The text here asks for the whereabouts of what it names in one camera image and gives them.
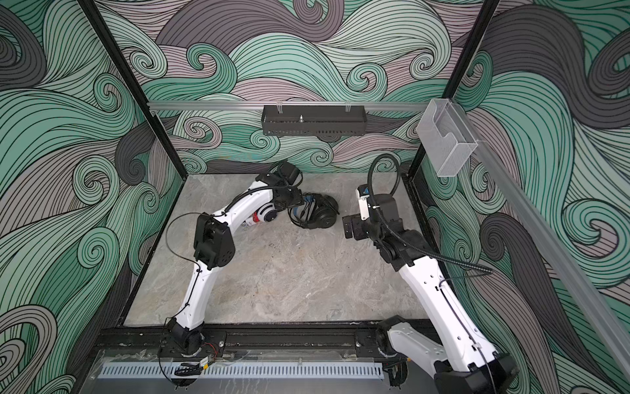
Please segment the black and blue headphones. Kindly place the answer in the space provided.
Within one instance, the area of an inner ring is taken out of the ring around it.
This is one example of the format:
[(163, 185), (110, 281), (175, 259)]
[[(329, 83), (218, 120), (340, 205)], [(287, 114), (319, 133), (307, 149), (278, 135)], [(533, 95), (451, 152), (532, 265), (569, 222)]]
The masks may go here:
[(331, 228), (337, 220), (339, 205), (330, 195), (303, 194), (303, 204), (287, 210), (290, 221), (297, 227), (314, 230)]

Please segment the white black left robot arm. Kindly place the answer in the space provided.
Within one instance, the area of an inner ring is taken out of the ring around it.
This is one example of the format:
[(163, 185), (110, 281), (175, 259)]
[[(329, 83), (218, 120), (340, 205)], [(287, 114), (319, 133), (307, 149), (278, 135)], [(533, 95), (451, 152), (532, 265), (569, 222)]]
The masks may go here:
[(195, 223), (194, 264), (190, 283), (178, 310), (165, 324), (172, 341), (185, 357), (196, 356), (203, 344), (205, 309), (223, 267), (236, 255), (233, 236), (247, 218), (265, 205), (280, 210), (301, 202), (300, 169), (286, 161), (258, 175), (244, 192), (214, 213), (201, 213)]

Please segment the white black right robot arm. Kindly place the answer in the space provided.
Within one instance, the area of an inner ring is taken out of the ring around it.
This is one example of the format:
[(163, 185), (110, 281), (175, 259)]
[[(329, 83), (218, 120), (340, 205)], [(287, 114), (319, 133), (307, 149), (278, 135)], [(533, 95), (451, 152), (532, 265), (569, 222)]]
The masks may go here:
[(372, 241), (419, 299), (438, 339), (395, 316), (379, 324), (380, 353), (413, 361), (433, 379), (439, 393), (506, 393), (518, 377), (515, 359), (497, 351), (471, 320), (441, 264), (464, 269), (463, 279), (489, 276), (492, 269), (432, 252), (421, 232), (405, 228), (394, 194), (378, 194), (373, 186), (374, 171), (382, 161), (400, 167), (392, 154), (380, 154), (372, 161), (366, 184), (357, 189), (359, 213), (342, 219), (345, 236)]

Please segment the white and black headphones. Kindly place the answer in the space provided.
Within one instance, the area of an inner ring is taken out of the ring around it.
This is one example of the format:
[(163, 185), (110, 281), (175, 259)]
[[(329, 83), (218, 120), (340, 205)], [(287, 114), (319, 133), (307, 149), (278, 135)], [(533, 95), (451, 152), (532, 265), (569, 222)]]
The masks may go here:
[(278, 211), (273, 203), (267, 203), (256, 210), (242, 225), (245, 227), (251, 227), (259, 223), (270, 223), (277, 218)]

